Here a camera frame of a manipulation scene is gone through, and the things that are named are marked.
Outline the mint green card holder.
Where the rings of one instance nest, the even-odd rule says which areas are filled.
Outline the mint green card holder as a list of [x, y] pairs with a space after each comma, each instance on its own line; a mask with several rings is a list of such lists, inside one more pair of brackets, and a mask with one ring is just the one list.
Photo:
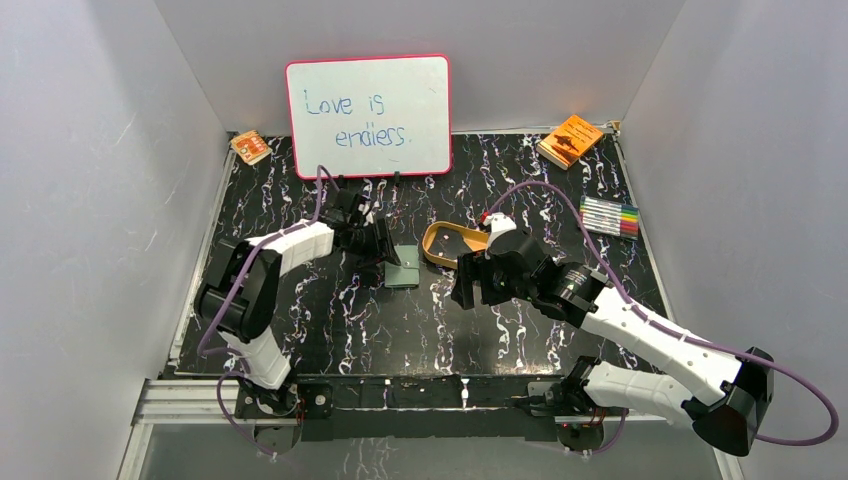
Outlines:
[[398, 264], [384, 264], [384, 286], [391, 289], [416, 288], [420, 282], [420, 252], [416, 245], [397, 245]]

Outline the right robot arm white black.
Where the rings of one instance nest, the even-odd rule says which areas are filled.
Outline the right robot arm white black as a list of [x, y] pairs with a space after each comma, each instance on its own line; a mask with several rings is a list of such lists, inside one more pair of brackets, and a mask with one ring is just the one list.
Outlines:
[[555, 415], [635, 410], [688, 427], [727, 454], [750, 453], [773, 393], [764, 352], [751, 348], [755, 361], [717, 352], [651, 310], [638, 317], [638, 305], [626, 302], [608, 276], [554, 259], [524, 231], [502, 233], [488, 249], [458, 257], [451, 297], [469, 310], [476, 293], [489, 306], [527, 301], [547, 318], [611, 340], [659, 370], [582, 356], [558, 385], [530, 393], [520, 406]]

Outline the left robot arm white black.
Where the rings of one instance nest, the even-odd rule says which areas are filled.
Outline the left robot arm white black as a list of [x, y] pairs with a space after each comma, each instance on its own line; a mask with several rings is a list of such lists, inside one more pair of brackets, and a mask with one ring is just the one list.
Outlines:
[[207, 355], [212, 335], [218, 334], [227, 352], [243, 362], [247, 381], [261, 389], [260, 403], [275, 416], [290, 414], [299, 400], [297, 387], [286, 381], [290, 358], [271, 328], [280, 279], [336, 251], [366, 267], [403, 263], [386, 221], [373, 214], [363, 195], [341, 189], [310, 218], [265, 236], [220, 241], [196, 292], [193, 312], [209, 324], [198, 354]]

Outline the orange oval tray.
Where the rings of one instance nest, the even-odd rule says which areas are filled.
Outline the orange oval tray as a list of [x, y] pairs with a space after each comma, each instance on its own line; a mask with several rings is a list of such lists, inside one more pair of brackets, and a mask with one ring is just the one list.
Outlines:
[[458, 258], [485, 250], [489, 233], [447, 221], [430, 224], [421, 241], [425, 258], [435, 265], [456, 270]]

